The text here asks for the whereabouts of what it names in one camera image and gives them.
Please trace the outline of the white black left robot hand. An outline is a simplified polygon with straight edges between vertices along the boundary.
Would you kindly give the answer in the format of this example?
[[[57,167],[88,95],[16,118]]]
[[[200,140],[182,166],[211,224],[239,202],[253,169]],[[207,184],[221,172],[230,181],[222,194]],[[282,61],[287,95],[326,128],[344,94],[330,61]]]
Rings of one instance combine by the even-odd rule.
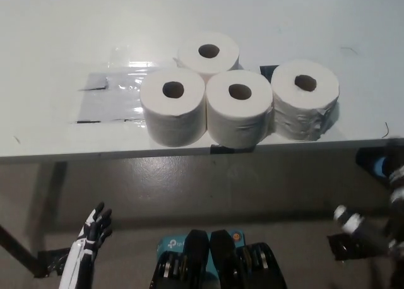
[[[73,242],[59,289],[88,289],[92,287],[97,254],[106,238],[112,234],[112,210],[99,203],[85,220]]]

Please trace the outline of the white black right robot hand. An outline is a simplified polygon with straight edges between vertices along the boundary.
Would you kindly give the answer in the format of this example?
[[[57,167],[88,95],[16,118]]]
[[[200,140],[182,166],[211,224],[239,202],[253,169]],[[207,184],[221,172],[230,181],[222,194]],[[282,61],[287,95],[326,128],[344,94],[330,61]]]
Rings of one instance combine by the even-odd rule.
[[[388,180],[393,188],[389,198],[391,213],[391,232],[389,235],[384,235],[380,229],[362,215],[353,212],[344,205],[339,205],[336,208],[334,220],[341,226],[345,234],[383,255],[402,260],[403,241],[399,240],[398,236],[403,231],[403,167],[392,172]]]

